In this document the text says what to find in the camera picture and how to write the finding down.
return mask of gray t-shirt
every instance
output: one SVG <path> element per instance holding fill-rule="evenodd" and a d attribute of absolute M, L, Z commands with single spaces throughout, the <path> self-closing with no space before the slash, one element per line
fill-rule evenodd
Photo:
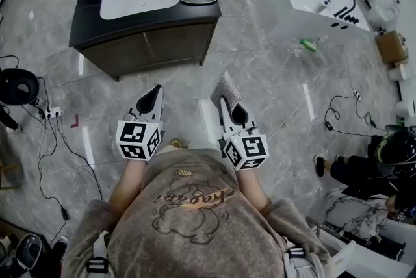
<path fill-rule="evenodd" d="M 79 277 L 92 246 L 108 230 L 107 256 L 117 278 L 284 277 L 290 241 L 328 252 L 289 199 L 260 214 L 214 151 L 154 157 L 142 191 L 119 221 L 102 201 L 86 208 L 64 258 L 62 276 Z"/>

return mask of green object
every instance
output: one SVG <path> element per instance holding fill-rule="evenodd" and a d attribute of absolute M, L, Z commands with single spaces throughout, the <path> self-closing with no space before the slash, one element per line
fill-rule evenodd
<path fill-rule="evenodd" d="M 310 42 L 309 40 L 302 39 L 300 40 L 300 43 L 312 52 L 317 51 L 317 46 L 313 42 Z"/>

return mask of printed cartoon graphic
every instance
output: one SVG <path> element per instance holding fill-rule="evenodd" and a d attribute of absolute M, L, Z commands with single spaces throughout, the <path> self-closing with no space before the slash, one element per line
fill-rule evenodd
<path fill-rule="evenodd" d="M 193 244 L 208 244 L 221 220 L 229 218 L 228 212 L 218 207 L 235 197 L 234 193 L 231 188 L 211 186 L 199 173 L 176 170 L 168 193 L 155 199 L 164 205 L 153 211 L 156 218 L 152 226 L 162 234 L 177 233 Z"/>

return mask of black chair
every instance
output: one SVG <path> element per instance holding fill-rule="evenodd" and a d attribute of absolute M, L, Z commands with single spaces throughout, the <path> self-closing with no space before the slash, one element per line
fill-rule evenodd
<path fill-rule="evenodd" d="M 39 94 L 35 74 L 23 69 L 0 70 L 0 101 L 6 105 L 32 103 Z"/>

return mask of marble floor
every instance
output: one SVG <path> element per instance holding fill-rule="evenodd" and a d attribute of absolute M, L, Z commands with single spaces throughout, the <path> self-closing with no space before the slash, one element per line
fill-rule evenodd
<path fill-rule="evenodd" d="M 301 47 L 297 39 L 277 44 L 263 35 L 249 0 L 220 0 L 223 16 L 203 67 L 187 64 L 144 71 L 114 82 L 87 60 L 83 60 L 81 71 L 78 52 L 68 48 L 76 2 L 5 0 L 2 5 L 5 16 L 0 24 L 0 55 L 17 55 L 20 68 L 46 79 L 51 105 L 62 108 L 60 121 L 70 147 L 85 155 L 84 138 L 89 137 L 95 171 L 100 183 L 109 190 L 114 187 L 124 165 L 114 144 L 116 123 L 137 94 L 154 84 L 161 84 L 165 89 L 164 141 L 180 137 L 190 147 L 201 148 L 211 144 L 201 120 L 198 99 L 210 96 L 224 71 L 230 72 L 268 137 L 298 106 L 305 87 L 314 87 L 320 79 L 310 93 L 309 105 L 314 116 L 304 101 L 270 138 L 270 158 L 258 169 L 261 182 L 273 200 L 290 197 L 302 214 L 315 217 L 324 212 L 324 195 L 337 183 L 315 175 L 314 154 L 364 155 L 369 139 L 326 130 L 323 117 L 330 99 L 334 95 L 350 95 L 352 88 L 356 88 L 363 94 L 359 104 L 362 115 L 371 112 L 379 127 L 395 122 L 394 108 L 398 100 L 395 86 L 388 80 L 387 70 L 369 38 L 347 46 L 319 42 L 316 53 Z M 13 67 L 13 62 L 1 59 L 0 67 Z M 383 134 L 357 118 L 353 99 L 336 100 L 334 106 L 341 113 L 340 120 L 329 116 L 336 129 Z M 31 106 L 28 109 L 36 112 Z M 43 233 L 51 240 L 62 225 L 62 217 L 57 203 L 41 196 L 38 157 L 51 152 L 54 134 L 48 123 L 44 132 L 42 125 L 21 107 L 11 107 L 10 113 L 23 126 L 23 132 L 8 135 L 2 127 L 1 150 L 12 155 L 14 162 L 21 162 L 25 179 L 20 190 L 1 194 L 0 216 Z M 71 128 L 76 115 L 79 126 Z M 52 120 L 52 126 L 56 132 L 56 119 Z M 68 210 L 71 220 L 62 233 L 71 236 L 85 205 L 98 197 L 98 191 L 85 172 L 73 167 L 61 170 L 68 165 L 84 165 L 82 168 L 85 168 L 85 163 L 72 155 L 58 137 L 55 153 L 42 160 L 42 185 L 47 195 L 59 198 Z M 103 188 L 103 195 L 108 198 L 110 192 Z"/>

